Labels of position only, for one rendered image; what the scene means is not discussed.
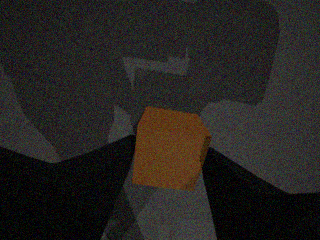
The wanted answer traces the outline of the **brown block with dark square side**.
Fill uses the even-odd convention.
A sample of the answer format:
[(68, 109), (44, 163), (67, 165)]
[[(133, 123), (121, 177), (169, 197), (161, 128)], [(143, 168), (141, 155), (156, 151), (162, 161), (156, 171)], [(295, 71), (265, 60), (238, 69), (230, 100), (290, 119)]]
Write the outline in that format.
[(132, 183), (195, 191), (211, 137), (195, 113), (147, 107), (137, 127)]

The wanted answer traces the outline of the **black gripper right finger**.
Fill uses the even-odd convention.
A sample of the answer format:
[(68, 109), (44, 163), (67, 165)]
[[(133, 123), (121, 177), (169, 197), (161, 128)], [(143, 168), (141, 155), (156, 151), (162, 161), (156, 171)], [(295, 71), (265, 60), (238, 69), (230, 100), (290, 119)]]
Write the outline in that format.
[(320, 219), (320, 193), (288, 193), (208, 147), (204, 185), (216, 240), (291, 240)]

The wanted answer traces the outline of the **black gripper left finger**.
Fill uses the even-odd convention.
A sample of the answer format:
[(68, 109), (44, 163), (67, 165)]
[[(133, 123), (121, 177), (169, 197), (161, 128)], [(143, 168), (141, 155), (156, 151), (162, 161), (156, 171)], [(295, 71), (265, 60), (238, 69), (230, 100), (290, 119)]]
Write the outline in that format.
[(59, 163), (0, 147), (0, 192), (51, 216), (60, 240), (100, 240), (128, 176), (137, 136)]

